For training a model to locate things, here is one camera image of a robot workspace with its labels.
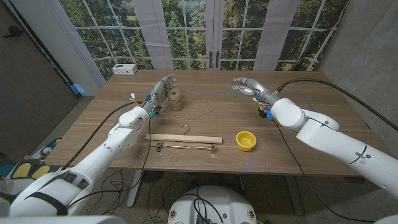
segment white robot body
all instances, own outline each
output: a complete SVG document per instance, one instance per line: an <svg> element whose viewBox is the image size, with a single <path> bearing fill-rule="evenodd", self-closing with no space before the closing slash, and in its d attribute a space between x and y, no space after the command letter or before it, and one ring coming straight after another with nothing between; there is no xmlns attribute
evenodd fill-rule
<svg viewBox="0 0 398 224"><path fill-rule="evenodd" d="M199 195L209 201L218 211L207 202L197 200L195 206L200 210L200 214L205 217L209 223L257 223L256 215L251 204L240 194L226 187L207 185L188 191L183 197L180 197L171 206L168 223L169 224L188 224L205 223L193 206L193 202Z"/></svg>

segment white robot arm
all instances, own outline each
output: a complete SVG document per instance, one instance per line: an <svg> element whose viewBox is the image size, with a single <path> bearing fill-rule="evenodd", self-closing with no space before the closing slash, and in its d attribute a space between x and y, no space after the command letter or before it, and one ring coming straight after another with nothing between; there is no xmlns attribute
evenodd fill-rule
<svg viewBox="0 0 398 224"><path fill-rule="evenodd" d="M339 124L327 115L303 110L287 98L281 98L251 78L236 78L241 86L232 90L256 96L271 104L273 117L297 134L305 144L327 153L352 167L365 178L398 198L398 160L357 139L339 132Z"/></svg>
<svg viewBox="0 0 398 224"><path fill-rule="evenodd" d="M133 146L142 123L153 117L167 93L175 87L173 75L158 81L146 101L121 115L108 138L75 167L43 175L13 201L10 217L77 215L87 199L68 206L88 195L117 155Z"/></svg>

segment yellow bowl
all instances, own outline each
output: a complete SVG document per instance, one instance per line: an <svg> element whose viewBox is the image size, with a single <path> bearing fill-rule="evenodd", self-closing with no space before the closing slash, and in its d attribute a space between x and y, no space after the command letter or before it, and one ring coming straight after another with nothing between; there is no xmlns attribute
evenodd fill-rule
<svg viewBox="0 0 398 224"><path fill-rule="evenodd" d="M250 133L249 131L241 131L236 135L236 143L240 150L250 151L250 149L256 145L257 140L253 133Z"/></svg>

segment white box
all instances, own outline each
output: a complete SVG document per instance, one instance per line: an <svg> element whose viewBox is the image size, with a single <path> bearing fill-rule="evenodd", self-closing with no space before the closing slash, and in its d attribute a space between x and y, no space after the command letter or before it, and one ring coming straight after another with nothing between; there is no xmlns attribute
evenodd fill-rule
<svg viewBox="0 0 398 224"><path fill-rule="evenodd" d="M115 75L133 75L137 71L136 64L116 64L113 68Z"/></svg>

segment ball of twine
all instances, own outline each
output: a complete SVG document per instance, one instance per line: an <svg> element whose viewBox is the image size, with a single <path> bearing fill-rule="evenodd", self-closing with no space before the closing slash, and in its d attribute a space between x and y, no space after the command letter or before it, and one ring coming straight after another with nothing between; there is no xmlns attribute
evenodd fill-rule
<svg viewBox="0 0 398 224"><path fill-rule="evenodd" d="M173 111L179 111L182 109L180 90L178 90L177 88L170 90L167 98L169 99L170 107Z"/></svg>

